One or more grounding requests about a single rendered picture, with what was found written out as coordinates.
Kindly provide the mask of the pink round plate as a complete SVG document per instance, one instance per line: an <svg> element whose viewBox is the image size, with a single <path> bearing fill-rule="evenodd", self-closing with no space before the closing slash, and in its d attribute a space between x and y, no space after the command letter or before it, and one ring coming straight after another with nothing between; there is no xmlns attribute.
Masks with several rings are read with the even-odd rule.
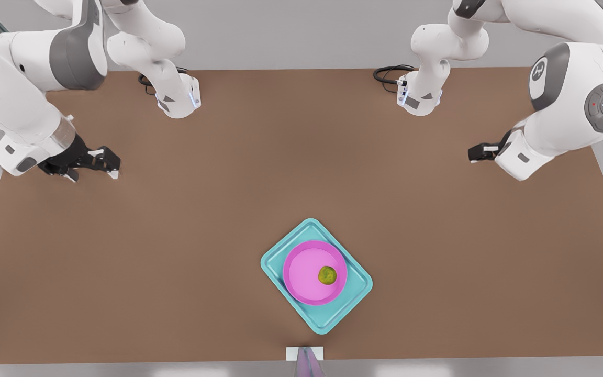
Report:
<svg viewBox="0 0 603 377"><path fill-rule="evenodd" d="M333 285L318 281L321 267L333 267L338 279ZM285 288L297 301L306 305L327 305L344 290L348 267L340 251L328 242L310 240L301 242L288 254L283 263Z"/></svg>

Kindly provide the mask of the teal rectangular tray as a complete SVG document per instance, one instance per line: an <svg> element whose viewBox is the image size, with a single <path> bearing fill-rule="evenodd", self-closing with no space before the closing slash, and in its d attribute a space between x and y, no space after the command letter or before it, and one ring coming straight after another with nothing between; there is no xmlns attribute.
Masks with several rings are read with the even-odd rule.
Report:
<svg viewBox="0 0 603 377"><path fill-rule="evenodd" d="M342 293L327 305L306 305L294 299L283 282L283 263L290 251L301 242L320 240L330 243L342 253L348 267L347 283ZM373 288L370 274L346 248L316 219L309 218L297 225L261 258L261 269L283 294L292 308L316 334L327 334L345 318Z"/></svg>

